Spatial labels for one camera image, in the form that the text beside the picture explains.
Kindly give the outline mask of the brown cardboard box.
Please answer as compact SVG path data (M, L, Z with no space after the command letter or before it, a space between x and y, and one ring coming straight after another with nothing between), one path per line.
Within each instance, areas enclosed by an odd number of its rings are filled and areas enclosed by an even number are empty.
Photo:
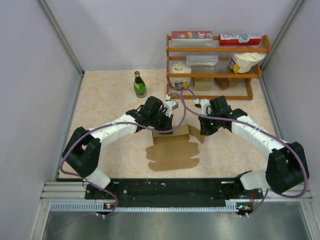
M152 133L153 145L146 148L148 167L154 172L192 169L200 160L199 144L205 136L191 125L181 125L171 134Z

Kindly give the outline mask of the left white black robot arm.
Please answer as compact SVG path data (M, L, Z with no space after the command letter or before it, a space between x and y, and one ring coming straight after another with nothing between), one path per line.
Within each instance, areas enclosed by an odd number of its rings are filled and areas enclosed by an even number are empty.
M102 198L109 198L114 191L111 179L98 167L101 149L116 140L151 127L161 134L172 130L173 110L179 104L169 96L165 101L150 96L136 109L128 110L118 119L97 128L78 127L62 153L62 159L81 178L96 186Z

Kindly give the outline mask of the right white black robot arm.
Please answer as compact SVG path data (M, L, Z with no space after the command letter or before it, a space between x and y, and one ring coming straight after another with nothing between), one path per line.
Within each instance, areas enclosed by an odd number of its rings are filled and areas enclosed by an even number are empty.
M202 135L210 136L220 128L227 129L246 140L267 160L265 170L240 176L240 181L233 185L237 197L245 198L253 189L271 189L281 195L299 184L303 184L304 192L307 190L310 175L300 143L288 143L265 131L245 111L232 109L224 96L196 99L195 106L201 110L198 119Z

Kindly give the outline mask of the silver foil box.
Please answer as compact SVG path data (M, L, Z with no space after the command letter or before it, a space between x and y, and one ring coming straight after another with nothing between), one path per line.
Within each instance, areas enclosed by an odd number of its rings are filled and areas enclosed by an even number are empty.
M219 61L218 55L187 55L187 66L215 66Z

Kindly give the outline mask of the red foil box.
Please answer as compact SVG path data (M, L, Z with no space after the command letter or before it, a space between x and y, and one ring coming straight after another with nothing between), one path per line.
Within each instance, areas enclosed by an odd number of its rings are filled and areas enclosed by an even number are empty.
M210 40L213 38L211 31L172 31L173 40Z

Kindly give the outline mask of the red white wrap box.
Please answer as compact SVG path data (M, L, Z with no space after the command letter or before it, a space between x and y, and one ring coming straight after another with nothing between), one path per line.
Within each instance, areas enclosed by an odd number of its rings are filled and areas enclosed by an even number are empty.
M224 33L218 36L221 47L258 46L262 37L256 34Z

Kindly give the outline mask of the green glass bottle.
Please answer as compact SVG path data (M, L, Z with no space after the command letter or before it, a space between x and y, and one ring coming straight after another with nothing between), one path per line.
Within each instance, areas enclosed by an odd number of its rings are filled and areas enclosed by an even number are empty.
M139 71L135 71L134 76L135 76L134 83L133 83L134 92L138 98L144 98L147 95L146 84L141 78Z

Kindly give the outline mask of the tan block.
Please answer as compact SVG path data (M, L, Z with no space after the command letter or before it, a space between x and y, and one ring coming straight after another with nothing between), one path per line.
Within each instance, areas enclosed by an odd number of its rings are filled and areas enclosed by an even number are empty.
M213 79L206 77L198 77L193 79L193 88L196 91L209 91L213 87Z

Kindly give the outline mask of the brown red block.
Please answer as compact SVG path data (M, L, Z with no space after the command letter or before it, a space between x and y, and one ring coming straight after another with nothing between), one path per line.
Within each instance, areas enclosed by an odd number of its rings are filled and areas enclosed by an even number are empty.
M228 78L215 78L214 80L222 90L228 89L231 86Z

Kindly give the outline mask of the wooden shelf rack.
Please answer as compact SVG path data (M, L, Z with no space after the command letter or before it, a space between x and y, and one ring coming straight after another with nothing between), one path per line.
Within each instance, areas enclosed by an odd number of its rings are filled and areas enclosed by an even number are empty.
M261 42L259 46L231 46L231 47L175 47L171 46L170 41L172 37L170 35L166 36L166 94L173 92L174 88L170 84L170 78L231 78L231 79L243 79L241 85L246 90L246 95L227 95L225 90L221 90L220 93L214 95L213 90L201 90L196 96L202 99L212 100L220 96L225 96L227 100L236 101L251 101L254 98L252 89L252 80L259 79L262 77L262 70L260 64L254 65L247 73L233 73L229 67L228 62L229 56L219 55L219 61L217 64L211 68L211 70L205 71L204 67L196 67L196 72L191 73L171 73L170 65L171 61L174 62L185 62L186 56L171 56L171 53L187 53L187 54L202 54L202 53L270 53L272 50L272 45L270 43L269 37L265 34L261 37Z

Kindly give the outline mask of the large white flour bag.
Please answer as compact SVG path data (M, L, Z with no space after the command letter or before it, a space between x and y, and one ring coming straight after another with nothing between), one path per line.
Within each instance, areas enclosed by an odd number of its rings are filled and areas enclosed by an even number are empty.
M235 74L245 74L263 60L266 55L264 52L234 53L228 61L228 68Z

